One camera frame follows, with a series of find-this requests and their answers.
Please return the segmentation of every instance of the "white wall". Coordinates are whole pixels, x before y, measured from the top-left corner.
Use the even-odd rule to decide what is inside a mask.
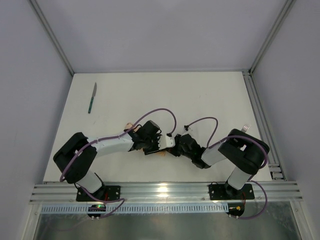
[[[38,0],[76,73],[248,69],[285,0]]]
[[[26,0],[0,1],[0,234],[14,240],[44,175],[71,76]]]
[[[283,157],[319,226],[320,1],[298,0],[254,73]]]

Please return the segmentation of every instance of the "knife blade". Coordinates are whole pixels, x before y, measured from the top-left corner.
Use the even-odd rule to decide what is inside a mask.
[[[92,96],[91,96],[91,101],[90,101],[90,106],[89,106],[89,110],[88,110],[88,114],[91,113],[91,108],[92,108],[92,104],[94,103],[94,99],[97,93],[97,83],[94,83],[94,87],[93,87],[93,92],[92,92]]]

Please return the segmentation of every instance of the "purple cable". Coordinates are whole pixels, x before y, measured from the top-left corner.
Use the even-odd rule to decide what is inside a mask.
[[[132,129],[134,129],[136,127],[136,125],[142,120],[144,119],[146,116],[154,113],[154,112],[157,112],[157,111],[167,111],[169,112],[172,116],[173,116],[173,119],[174,119],[174,127],[173,127],[173,130],[170,132],[170,134],[172,134],[175,130],[176,130],[176,127],[177,127],[177,119],[176,119],[176,116],[174,115],[174,113],[167,109],[167,108],[157,108],[157,109],[154,109],[152,111],[149,111],[147,112],[145,115],[143,115],[142,117],[140,117],[138,119],[138,121],[136,121],[132,127],[130,127],[129,129],[127,129],[125,132],[123,132],[122,134],[120,135],[116,135],[116,136],[106,136],[106,137],[102,137],[102,138],[99,138],[97,140],[93,140],[91,142],[89,142],[88,144],[84,145],[82,148],[80,148],[80,150],[73,156],[73,158],[71,159],[71,161],[68,163],[68,165],[65,167],[65,169],[63,170],[61,176],[60,176],[60,182],[63,182],[65,179],[64,179],[64,176],[66,175],[67,171],[69,170],[70,166],[74,163],[74,161],[77,159],[77,157],[89,146],[91,146],[92,144],[96,144],[97,142],[100,142],[100,141],[104,141],[104,140],[111,140],[111,139],[117,139],[117,138],[121,138],[122,136],[126,135],[128,132],[130,132]]]
[[[217,128],[218,128],[218,119],[216,119],[216,118],[213,117],[213,116],[206,116],[206,117],[203,117],[203,118],[200,118],[200,119],[198,119],[198,120],[193,121],[192,123],[188,124],[188,126],[190,127],[192,124],[195,124],[195,123],[197,123],[197,122],[199,122],[199,121],[201,121],[201,120],[205,120],[205,119],[213,119],[213,120],[216,121],[216,125],[215,125],[215,128],[214,128],[214,130],[213,130],[213,133],[211,134],[208,142],[206,143],[206,147],[208,148],[211,139],[213,138],[213,136],[215,135],[215,133],[216,133],[216,131],[217,131]]]
[[[265,204],[264,204],[262,210],[261,210],[259,213],[257,213],[256,215],[253,215],[253,216],[240,216],[240,217],[238,217],[238,219],[241,219],[241,220],[250,220],[250,219],[255,219],[255,218],[259,217],[261,214],[263,214],[263,213],[265,212],[265,210],[267,209],[267,206],[268,206],[267,193],[266,193],[266,191],[264,190],[264,188],[261,186],[261,184],[258,183],[258,182],[256,182],[256,181],[253,181],[253,180],[251,180],[250,182],[253,182],[253,183],[257,184],[257,185],[261,188],[261,190],[262,190],[262,192],[263,192],[263,194],[264,194],[264,197],[265,197]]]

